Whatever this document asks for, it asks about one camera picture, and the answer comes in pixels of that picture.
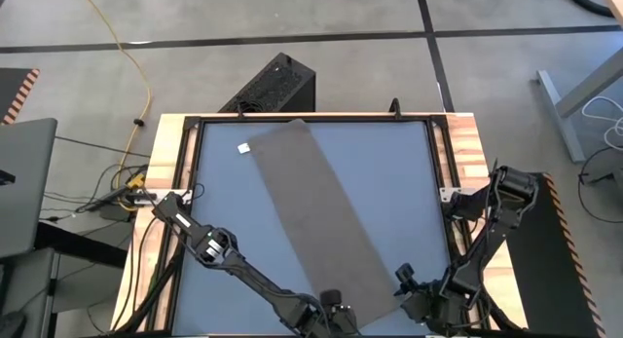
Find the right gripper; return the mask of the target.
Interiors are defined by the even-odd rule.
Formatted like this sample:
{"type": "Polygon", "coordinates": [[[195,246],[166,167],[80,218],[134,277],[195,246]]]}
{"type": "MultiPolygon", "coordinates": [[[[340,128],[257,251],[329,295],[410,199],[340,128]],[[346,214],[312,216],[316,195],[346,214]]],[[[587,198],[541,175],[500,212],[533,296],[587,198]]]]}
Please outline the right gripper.
{"type": "Polygon", "coordinates": [[[440,335],[457,335],[467,328],[465,311],[470,309],[470,287],[451,281],[400,282],[400,308],[409,319],[424,323],[440,335]]]}

